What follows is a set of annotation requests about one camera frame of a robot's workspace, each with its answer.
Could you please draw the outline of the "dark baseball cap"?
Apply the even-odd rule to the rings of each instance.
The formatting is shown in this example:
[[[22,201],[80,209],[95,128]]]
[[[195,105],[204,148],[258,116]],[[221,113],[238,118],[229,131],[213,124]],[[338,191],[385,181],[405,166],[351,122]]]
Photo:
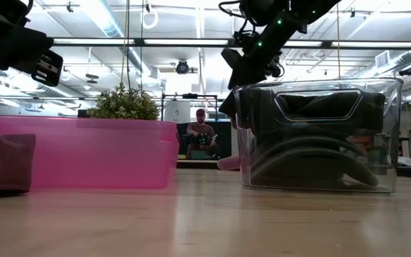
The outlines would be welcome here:
[[[300,147],[272,153],[251,166],[250,181],[264,186],[340,190],[343,177],[370,187],[379,181],[363,163],[336,150]]]

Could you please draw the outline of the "black aluminium table frame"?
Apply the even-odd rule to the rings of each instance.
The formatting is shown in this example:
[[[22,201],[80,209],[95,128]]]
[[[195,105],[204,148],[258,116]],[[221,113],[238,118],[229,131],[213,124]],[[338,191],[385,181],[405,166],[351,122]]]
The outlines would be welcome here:
[[[177,168],[190,168],[190,169],[218,169],[217,161],[215,160],[178,160]],[[397,175],[400,177],[411,178],[410,166],[399,166]]]

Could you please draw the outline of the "white board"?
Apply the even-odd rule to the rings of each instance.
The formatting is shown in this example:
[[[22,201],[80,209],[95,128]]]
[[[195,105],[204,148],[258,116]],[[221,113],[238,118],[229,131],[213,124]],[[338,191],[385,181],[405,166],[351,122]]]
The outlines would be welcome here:
[[[164,120],[176,124],[191,121],[191,104],[188,101],[172,101],[165,105]]]

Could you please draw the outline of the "grey washed baseball cap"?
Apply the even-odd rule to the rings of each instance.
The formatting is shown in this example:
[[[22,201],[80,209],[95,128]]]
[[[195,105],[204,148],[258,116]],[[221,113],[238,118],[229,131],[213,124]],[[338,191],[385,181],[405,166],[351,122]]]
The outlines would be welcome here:
[[[360,90],[300,96],[246,88],[230,93],[219,111],[256,136],[283,129],[312,128],[350,135],[359,130],[381,132],[384,105],[383,94]]]

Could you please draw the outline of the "green artificial plant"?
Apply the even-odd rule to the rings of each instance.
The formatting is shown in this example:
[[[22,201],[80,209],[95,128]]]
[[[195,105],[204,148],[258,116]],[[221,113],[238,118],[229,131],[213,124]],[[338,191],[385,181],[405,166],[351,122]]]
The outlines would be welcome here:
[[[87,110],[91,118],[156,120],[159,109],[152,97],[141,88],[121,84],[112,91],[104,91],[96,105]]]

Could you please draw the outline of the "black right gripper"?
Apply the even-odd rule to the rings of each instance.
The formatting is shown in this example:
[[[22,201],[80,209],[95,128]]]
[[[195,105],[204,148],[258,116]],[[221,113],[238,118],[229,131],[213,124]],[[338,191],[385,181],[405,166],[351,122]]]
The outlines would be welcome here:
[[[258,46],[249,54],[241,55],[242,61],[239,69],[232,70],[228,88],[256,84],[265,80],[265,69],[270,62],[270,56],[265,49]]]

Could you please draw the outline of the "white LED light bar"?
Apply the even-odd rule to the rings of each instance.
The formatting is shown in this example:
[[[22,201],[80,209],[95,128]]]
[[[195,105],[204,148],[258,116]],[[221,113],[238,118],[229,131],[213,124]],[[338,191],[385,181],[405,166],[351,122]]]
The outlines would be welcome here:
[[[372,41],[334,41],[332,47],[352,47],[352,48],[403,48],[411,47],[411,42],[372,42]]]
[[[144,39],[148,45],[227,45],[226,39]]]
[[[287,41],[285,46],[288,48],[303,48],[303,47],[320,47],[321,41]]]
[[[134,45],[133,39],[123,40],[123,39],[113,39],[113,38],[102,38],[102,39],[89,39],[89,38],[55,38],[54,46],[117,46],[129,44]]]

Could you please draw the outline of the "black background rig frame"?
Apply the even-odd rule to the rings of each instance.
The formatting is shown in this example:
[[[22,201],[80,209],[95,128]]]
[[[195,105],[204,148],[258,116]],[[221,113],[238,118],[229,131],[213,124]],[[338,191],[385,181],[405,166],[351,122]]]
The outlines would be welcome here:
[[[207,103],[207,106],[211,105],[215,109],[215,122],[218,121],[218,96],[217,95],[210,95],[210,94],[193,94],[193,93],[187,93],[187,94],[162,94],[161,96],[161,120],[165,120],[165,109],[167,105],[172,102],[172,101],[180,101],[180,100],[185,100],[185,101],[192,101],[192,102],[199,102],[199,101],[204,101]]]

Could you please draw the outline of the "clear plastic bin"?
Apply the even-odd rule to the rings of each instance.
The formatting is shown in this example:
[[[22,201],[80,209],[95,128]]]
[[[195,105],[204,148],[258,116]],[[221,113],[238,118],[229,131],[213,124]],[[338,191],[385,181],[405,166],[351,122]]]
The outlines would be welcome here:
[[[322,81],[293,81],[281,83],[254,84],[242,86],[233,91],[246,88],[269,89],[274,92],[300,96],[324,96],[334,91],[360,90],[367,93],[380,93],[385,96],[383,129],[381,132],[367,130],[355,131],[350,135],[307,128],[295,130],[285,128],[256,136],[249,128],[239,128],[238,150],[240,175],[243,185],[257,188],[281,188],[316,191],[357,191],[392,193],[395,190],[400,144],[400,111],[402,81],[394,78],[341,79]],[[250,181],[250,170],[258,160],[272,153],[300,147],[320,147],[339,151],[365,164],[376,175],[376,187],[361,184],[349,176],[343,177],[346,187],[337,189],[293,188],[264,186]]]

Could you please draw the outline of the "person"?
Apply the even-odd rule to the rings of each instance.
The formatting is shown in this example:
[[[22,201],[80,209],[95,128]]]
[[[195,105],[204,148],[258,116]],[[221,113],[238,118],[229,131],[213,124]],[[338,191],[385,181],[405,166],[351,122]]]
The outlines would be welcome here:
[[[198,109],[196,111],[196,122],[188,124],[187,134],[190,139],[187,146],[187,159],[192,159],[192,151],[205,151],[208,155],[212,155],[216,142],[213,140],[215,131],[213,127],[205,123],[206,112],[204,109]],[[207,143],[199,144],[199,138],[202,136],[208,136]]]

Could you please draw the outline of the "pink translucent plastic bin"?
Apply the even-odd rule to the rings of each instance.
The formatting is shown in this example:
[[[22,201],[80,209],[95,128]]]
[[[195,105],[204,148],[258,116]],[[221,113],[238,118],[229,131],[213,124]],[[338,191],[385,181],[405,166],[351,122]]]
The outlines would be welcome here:
[[[176,169],[173,123],[0,116],[0,134],[33,134],[32,188],[165,188]]]

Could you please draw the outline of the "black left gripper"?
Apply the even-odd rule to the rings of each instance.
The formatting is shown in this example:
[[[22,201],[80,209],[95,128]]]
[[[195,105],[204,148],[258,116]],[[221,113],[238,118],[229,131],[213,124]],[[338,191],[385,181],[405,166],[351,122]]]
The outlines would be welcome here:
[[[0,70],[23,71],[35,81],[56,87],[63,59],[51,51],[53,44],[43,32],[0,19]]]

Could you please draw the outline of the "black partition panel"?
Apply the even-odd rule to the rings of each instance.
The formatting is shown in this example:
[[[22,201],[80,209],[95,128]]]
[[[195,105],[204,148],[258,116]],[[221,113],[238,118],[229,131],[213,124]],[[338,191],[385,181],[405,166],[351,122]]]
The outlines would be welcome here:
[[[207,125],[211,126],[217,135],[217,143],[215,146],[215,152],[218,158],[229,157],[232,154],[232,143],[231,143],[231,129],[232,126],[229,121],[226,122],[206,122]],[[182,156],[187,155],[188,145],[190,139],[187,137],[186,129],[188,123],[177,124],[178,134],[180,136],[180,149],[178,154]]]

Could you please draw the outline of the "black overhead frame bar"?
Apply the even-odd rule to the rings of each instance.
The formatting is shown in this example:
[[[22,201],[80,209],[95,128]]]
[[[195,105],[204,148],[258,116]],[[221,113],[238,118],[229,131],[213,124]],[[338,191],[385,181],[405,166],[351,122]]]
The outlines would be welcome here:
[[[231,47],[231,48],[236,48],[238,45],[235,43],[232,39],[226,39],[228,40],[227,45],[212,45],[212,46],[206,46],[206,45],[148,45],[144,43],[144,39],[142,38],[136,38],[133,39],[135,44],[134,45],[129,45],[129,46],[135,46],[135,47],[195,47],[195,48],[224,48],[224,47]],[[302,40],[302,39],[296,39],[296,40],[289,40],[289,41],[318,41],[318,40]],[[352,48],[352,47],[332,47],[331,43],[334,41],[331,40],[323,40],[321,41],[323,44],[320,47],[303,47],[303,48],[288,48],[283,45],[285,48],[288,49],[344,49],[344,50],[411,50],[411,47],[403,47],[403,48],[363,48],[363,47],[358,47],[358,48]],[[411,41],[385,41],[385,42],[411,42]],[[117,47],[117,46],[103,46],[103,45],[98,45],[97,47]]]

